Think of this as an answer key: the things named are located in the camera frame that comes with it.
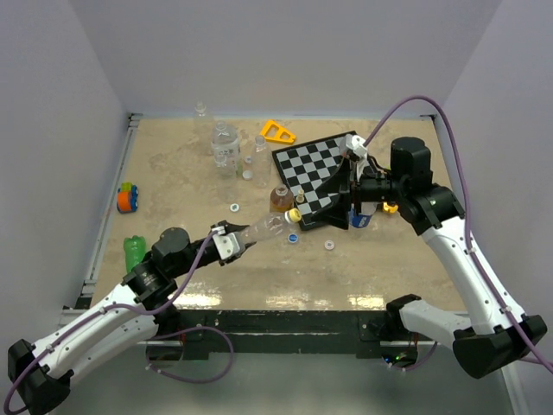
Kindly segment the clear bottle yellow cap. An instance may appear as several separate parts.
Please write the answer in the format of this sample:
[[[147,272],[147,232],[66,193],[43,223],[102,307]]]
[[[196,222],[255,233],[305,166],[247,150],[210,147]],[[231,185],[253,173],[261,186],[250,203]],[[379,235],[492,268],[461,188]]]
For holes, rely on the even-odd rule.
[[[288,231],[297,223],[289,223],[286,218],[286,212],[269,212],[257,222],[249,225],[247,229],[240,232],[238,234],[239,241],[243,245],[253,242],[263,242]]]

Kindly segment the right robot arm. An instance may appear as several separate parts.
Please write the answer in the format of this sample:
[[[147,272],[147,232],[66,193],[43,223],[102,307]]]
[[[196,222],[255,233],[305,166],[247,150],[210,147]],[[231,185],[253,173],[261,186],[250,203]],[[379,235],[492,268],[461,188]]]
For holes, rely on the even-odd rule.
[[[418,333],[451,349],[462,369],[480,379],[523,359],[547,332],[541,316],[529,316],[509,295],[489,263],[479,256],[467,228],[467,213],[450,188],[433,181],[431,152],[417,137],[391,143],[390,167],[382,172],[358,135],[340,143],[338,169],[318,188],[337,200],[314,218],[347,229],[349,214],[367,203],[392,203],[417,236],[431,248],[454,282],[467,316],[437,309],[419,296],[406,295],[386,305],[387,334],[397,340]]]

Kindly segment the brown tea bottle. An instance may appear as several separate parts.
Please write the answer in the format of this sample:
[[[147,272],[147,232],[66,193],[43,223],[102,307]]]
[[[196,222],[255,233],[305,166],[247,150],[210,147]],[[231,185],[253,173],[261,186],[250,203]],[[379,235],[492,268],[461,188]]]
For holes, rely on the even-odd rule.
[[[284,213],[295,206],[295,197],[292,191],[284,184],[272,189],[270,193],[270,211]]]

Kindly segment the blue label clear bottle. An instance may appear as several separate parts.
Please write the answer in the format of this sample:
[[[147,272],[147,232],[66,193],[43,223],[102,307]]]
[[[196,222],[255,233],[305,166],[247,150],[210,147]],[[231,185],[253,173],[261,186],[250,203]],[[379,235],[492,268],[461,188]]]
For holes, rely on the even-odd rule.
[[[360,209],[351,207],[349,211],[349,225],[354,228],[367,227],[372,216],[377,211],[377,205],[375,202],[362,202]]]

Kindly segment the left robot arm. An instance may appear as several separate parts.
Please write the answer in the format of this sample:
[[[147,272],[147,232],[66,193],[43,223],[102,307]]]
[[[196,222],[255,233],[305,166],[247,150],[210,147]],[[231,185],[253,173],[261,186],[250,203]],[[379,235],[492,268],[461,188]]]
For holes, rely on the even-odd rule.
[[[200,267],[238,259],[252,241],[246,228],[221,221],[192,241],[179,227],[165,230],[144,259],[102,300],[61,329],[35,342],[20,340],[8,350],[12,386],[3,410],[18,395],[24,411],[47,414],[89,373],[138,342],[173,337],[179,318],[173,305],[182,293],[180,276]]]

